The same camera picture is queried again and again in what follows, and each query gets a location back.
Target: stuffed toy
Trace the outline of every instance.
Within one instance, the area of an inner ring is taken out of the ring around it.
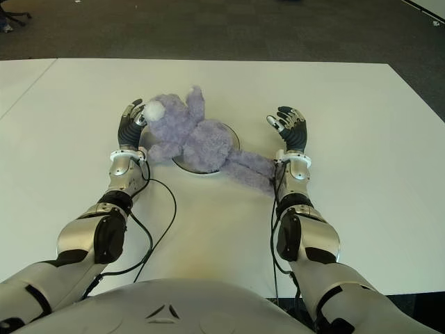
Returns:
[[[184,104],[176,94],[158,95],[146,103],[143,115],[157,143],[148,150],[153,162],[182,155],[201,173],[220,171],[241,184],[273,196],[273,160],[238,150],[228,128],[204,117],[201,88],[194,86]]]

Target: floor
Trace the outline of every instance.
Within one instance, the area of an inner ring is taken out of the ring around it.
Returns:
[[[0,60],[55,57],[388,63],[445,120],[445,29],[401,0],[9,0],[33,19]]]

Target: black cable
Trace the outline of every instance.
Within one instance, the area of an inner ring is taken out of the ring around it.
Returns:
[[[146,181],[146,183],[143,185],[143,187],[141,189],[139,189],[137,192],[135,192],[133,195],[131,195],[131,199],[135,198],[136,195],[138,195],[142,190],[144,190],[145,188],[147,188],[148,184],[150,183],[150,177],[152,175],[152,172],[150,170],[150,166],[148,164],[148,161],[145,160],[145,165],[147,166],[147,172],[148,172],[148,177],[145,178],[144,177],[144,173],[142,173],[142,178],[144,179],[144,181]]]
[[[130,212],[130,216],[132,217],[132,219],[134,219],[134,221],[136,222],[136,224],[138,224],[140,226],[140,228],[143,229],[143,231],[147,234],[149,242],[150,242],[150,246],[147,250],[146,256],[147,254],[149,254],[149,252],[152,250],[153,247],[153,238],[152,235],[150,234],[150,232],[147,230],[147,228],[136,218],[136,216],[134,216],[133,212]],[[139,261],[138,263],[136,263],[135,265],[133,265],[132,267],[129,267],[125,270],[121,270],[121,271],[109,271],[106,273],[100,273],[99,275],[97,275],[95,277],[95,279],[90,283],[90,285],[86,288],[85,292],[83,293],[83,296],[81,298],[81,300],[84,300],[86,297],[88,297],[88,295],[91,293],[91,291],[99,284],[99,282],[102,280],[102,278],[104,278],[105,276],[118,276],[118,275],[123,275],[125,273],[129,273],[130,271],[136,269],[137,267],[139,267],[143,261],[144,258],[142,258],[141,261]]]
[[[272,215],[270,215],[270,234],[273,233],[273,213],[275,212],[275,205],[277,204],[277,201],[273,201],[272,206]],[[275,302],[277,306],[280,306],[280,301],[278,300],[278,283],[277,283],[277,267],[275,266],[275,261],[272,258],[272,265],[273,265],[273,281],[275,283]]]
[[[152,254],[153,254],[154,250],[156,249],[156,247],[159,245],[159,243],[161,242],[161,240],[162,240],[162,239],[164,238],[164,236],[167,234],[168,230],[172,227],[172,224],[173,224],[173,222],[175,221],[176,213],[177,213],[176,198],[175,198],[175,195],[173,195],[173,192],[170,190],[170,188],[168,188],[167,185],[165,185],[164,183],[162,183],[162,182],[159,181],[159,180],[156,180],[156,179],[150,179],[150,181],[158,182],[158,183],[162,184],[162,185],[168,190],[168,192],[169,192],[170,195],[172,196],[173,203],[174,203],[174,205],[175,205],[175,210],[174,210],[174,212],[173,212],[173,217],[172,217],[172,220],[171,220],[170,224],[168,224],[168,227],[165,229],[164,233],[161,235],[161,237],[159,238],[159,240],[155,243],[155,245],[154,245],[152,251],[149,252],[149,253],[146,255],[146,257],[143,259],[142,266],[141,266],[141,268],[139,269],[138,274],[137,274],[136,277],[134,278],[133,283],[136,283],[136,281],[137,281],[138,278],[139,278],[140,273],[142,273],[142,270],[144,269],[145,265],[147,264],[148,259],[152,256]]]
[[[298,299],[300,298],[300,285],[298,284],[297,278],[295,276],[295,274],[293,273],[293,271],[285,271],[283,270],[283,268],[280,266],[280,264],[277,261],[277,258],[275,257],[275,249],[274,249],[274,236],[275,236],[275,231],[277,230],[278,227],[278,223],[280,222],[280,218],[276,217],[275,219],[275,223],[273,224],[273,214],[275,211],[275,206],[276,204],[279,202],[278,199],[278,191],[283,183],[283,179],[284,176],[286,175],[286,165],[288,164],[288,161],[285,161],[282,165],[283,167],[283,173],[281,175],[280,178],[280,182],[278,184],[278,186],[276,186],[276,180],[277,180],[277,169],[278,169],[278,164],[275,165],[275,176],[273,179],[273,192],[275,194],[275,199],[273,201],[273,209],[272,209],[272,215],[270,218],[270,227],[271,227],[271,231],[270,231],[270,251],[272,253],[272,259],[273,259],[273,273],[274,273],[274,281],[275,281],[275,297],[276,297],[276,301],[277,301],[277,305],[279,305],[279,298],[278,298],[278,286],[277,286],[277,272],[276,272],[276,268],[278,268],[278,270],[280,270],[283,274],[285,275],[290,275],[293,284],[295,284],[295,286],[297,287],[297,292],[296,292],[296,296],[294,299],[294,310],[296,312],[296,314],[300,314],[300,306],[298,305]]]
[[[138,195],[142,190],[144,190],[145,188],[147,188],[149,182],[150,182],[150,177],[151,177],[151,170],[150,170],[150,166],[148,164],[148,161],[145,160],[145,165],[147,167],[147,173],[148,176],[147,178],[144,177],[144,173],[142,173],[142,178],[144,179],[144,181],[146,181],[146,183],[143,185],[143,187],[141,189],[139,189],[137,192],[135,192],[132,196],[131,199],[135,198],[136,195]],[[81,298],[81,300],[84,300],[89,293],[91,293],[91,291],[99,284],[99,282],[102,280],[102,278],[104,278],[105,276],[118,276],[118,275],[123,275],[125,273],[129,273],[130,271],[136,269],[137,267],[139,267],[140,265],[142,265],[144,263],[144,259],[150,254],[150,252],[153,249],[153,237],[151,235],[151,233],[149,232],[149,230],[139,221],[139,219],[136,218],[136,216],[133,214],[133,212],[130,210],[130,216],[132,217],[132,219],[135,221],[136,224],[139,225],[139,227],[145,232],[145,234],[148,237],[149,240],[149,248],[145,254],[145,256],[141,259],[141,261],[139,261],[138,263],[136,263],[135,265],[125,269],[125,270],[121,270],[121,271],[109,271],[106,273],[100,273],[99,275],[97,275],[95,277],[95,279],[90,283],[90,285],[87,287],[87,289],[85,290],[85,292],[83,293],[83,296]]]

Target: white table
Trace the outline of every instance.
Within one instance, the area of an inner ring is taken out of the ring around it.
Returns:
[[[0,61],[0,119],[56,59]]]
[[[445,124],[388,65],[354,63],[57,60],[0,121],[0,280],[53,259],[62,227],[102,195],[127,103],[184,96],[193,84],[203,87],[208,118],[267,157],[283,145],[265,117],[279,105],[299,108],[309,192],[340,235],[341,261],[384,294],[445,289]],[[178,216],[141,279],[208,278],[272,296],[272,200],[173,163],[152,172],[175,193]],[[134,211],[157,239],[172,202],[153,184]],[[107,270],[145,252],[145,235],[128,226],[124,254]],[[95,291],[134,275],[106,278]],[[287,277],[278,283],[280,296],[295,294]]]

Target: robot forearm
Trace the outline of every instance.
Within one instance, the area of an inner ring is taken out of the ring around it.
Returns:
[[[285,169],[281,185],[279,177],[275,181],[281,220],[277,251],[289,261],[317,332],[436,333],[404,315],[356,270],[337,263],[339,236],[307,193],[309,163],[301,161],[310,160],[301,152],[279,152],[277,159]]]
[[[124,133],[136,142],[136,136]],[[105,194],[60,232],[57,259],[32,264],[0,283],[2,333],[79,301],[95,277],[122,254],[127,217],[149,177],[145,153],[133,150],[127,137],[119,137],[122,149],[111,154]]]

